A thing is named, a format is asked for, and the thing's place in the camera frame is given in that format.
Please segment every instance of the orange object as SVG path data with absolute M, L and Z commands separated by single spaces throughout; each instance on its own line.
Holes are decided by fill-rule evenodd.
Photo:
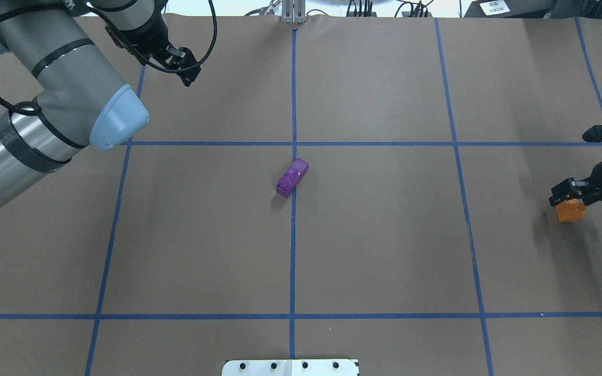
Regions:
M 585 216 L 587 207 L 580 200 L 572 199 L 555 207 L 559 222 L 575 222 Z

